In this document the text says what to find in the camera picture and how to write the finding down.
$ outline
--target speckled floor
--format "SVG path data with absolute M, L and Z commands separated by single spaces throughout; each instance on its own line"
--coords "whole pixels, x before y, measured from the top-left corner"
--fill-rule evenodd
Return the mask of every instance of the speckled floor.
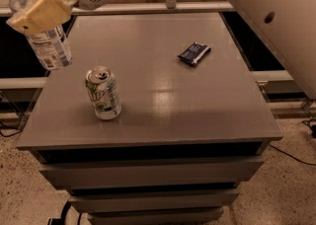
M 279 119 L 284 139 L 274 145 L 316 163 L 316 139 L 301 118 Z M 56 191 L 38 172 L 39 163 L 14 147 L 17 137 L 0 139 L 0 224 L 45 225 L 58 217 L 69 197 Z M 239 186 L 241 194 L 222 217 L 207 225 L 314 225 L 316 224 L 316 167 L 303 165 L 268 147 L 266 163 Z M 77 224 L 71 209 L 66 224 Z M 84 214 L 82 225 L 90 224 Z

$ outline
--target clear bottle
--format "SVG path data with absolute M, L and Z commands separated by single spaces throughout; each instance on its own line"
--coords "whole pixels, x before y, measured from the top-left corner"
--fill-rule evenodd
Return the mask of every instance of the clear bottle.
M 28 0 L 10 0 L 10 8 L 16 13 L 26 7 L 27 2 Z M 71 64 L 71 50 L 62 26 L 26 38 L 46 70 L 52 71 Z

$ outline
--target drawer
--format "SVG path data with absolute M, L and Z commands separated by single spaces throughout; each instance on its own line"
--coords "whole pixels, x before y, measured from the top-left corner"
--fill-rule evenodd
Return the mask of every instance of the drawer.
M 166 223 L 207 222 L 222 215 L 222 208 L 193 208 L 121 213 L 90 214 L 92 225 L 147 225 Z
M 127 212 L 223 206 L 231 204 L 238 194 L 237 189 L 174 190 L 73 196 L 70 202 L 79 213 Z
M 261 156 L 163 159 L 41 165 L 57 189 L 130 188 L 247 181 Z

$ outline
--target table top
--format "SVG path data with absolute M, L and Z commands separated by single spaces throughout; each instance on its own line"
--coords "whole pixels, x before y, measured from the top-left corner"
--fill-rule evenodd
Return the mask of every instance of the table top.
M 217 13 L 78 17 L 73 64 L 52 72 L 19 149 L 62 149 L 281 139 L 282 132 Z M 177 57 L 212 51 L 196 67 Z M 111 68 L 121 114 L 98 119 L 88 69 Z

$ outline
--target silver can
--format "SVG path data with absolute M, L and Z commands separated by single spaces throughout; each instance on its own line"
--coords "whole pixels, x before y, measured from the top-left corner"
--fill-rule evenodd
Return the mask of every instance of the silver can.
M 96 66 L 86 75 L 86 87 L 98 118 L 112 119 L 119 115 L 121 104 L 114 73 L 106 66 Z

